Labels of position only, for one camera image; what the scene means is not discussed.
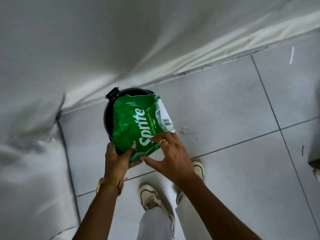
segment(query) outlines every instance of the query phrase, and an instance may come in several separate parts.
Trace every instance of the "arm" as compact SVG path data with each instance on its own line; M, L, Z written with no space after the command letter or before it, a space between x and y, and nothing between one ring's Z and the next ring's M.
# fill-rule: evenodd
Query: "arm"
M161 162L149 157L141 159L182 189L212 239L260 239L206 187L194 172L190 157L175 133L159 133L150 140L161 147L164 159Z
M110 142L106 149L105 178L124 180L129 168L129 159L135 147L119 156ZM108 239L116 200L118 187L112 184L102 184L99 192L92 201L85 217L80 224L73 240L106 240Z

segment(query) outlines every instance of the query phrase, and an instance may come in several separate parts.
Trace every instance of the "gold watch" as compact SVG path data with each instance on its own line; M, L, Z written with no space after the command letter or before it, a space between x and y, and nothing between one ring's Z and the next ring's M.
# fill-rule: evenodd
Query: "gold watch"
M102 184L111 184L114 185L118 188L119 193L118 196L121 195L122 189L123 189L123 181L116 179L116 178L100 178L99 182L98 182L98 186L97 186L97 193L99 191L99 188Z

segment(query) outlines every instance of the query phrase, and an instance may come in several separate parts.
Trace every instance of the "forearm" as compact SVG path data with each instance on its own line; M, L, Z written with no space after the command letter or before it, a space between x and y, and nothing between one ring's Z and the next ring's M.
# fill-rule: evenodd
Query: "forearm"
M108 239L118 192L114 185L100 186L73 240Z
M196 174L183 182L181 189L198 212L212 239L260 239L214 196Z

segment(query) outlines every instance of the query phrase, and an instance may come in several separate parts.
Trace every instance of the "black trash bin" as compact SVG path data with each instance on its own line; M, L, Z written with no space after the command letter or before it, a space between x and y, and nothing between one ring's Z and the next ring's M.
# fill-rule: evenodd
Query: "black trash bin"
M112 141L112 132L113 132L113 104L114 102L125 95L130 96L141 96L141 95L149 95L154 94L154 92L150 90L145 90L142 88L127 88L119 91L118 88L112 89L107 95L106 99L109 99L108 104L106 105L106 109L104 110L104 128L108 133L110 141Z

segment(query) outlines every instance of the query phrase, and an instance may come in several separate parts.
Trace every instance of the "leg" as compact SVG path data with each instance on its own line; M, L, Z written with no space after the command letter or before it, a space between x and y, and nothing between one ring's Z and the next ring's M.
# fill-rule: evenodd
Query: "leg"
M193 168L197 175L203 180L204 170L202 163L194 161ZM178 215L186 240L211 240L206 226L203 224L196 209L183 192L178 194L176 202L176 213Z
M146 212L140 221L137 240L172 240L175 218L164 207L157 191L150 185L143 185L139 198Z

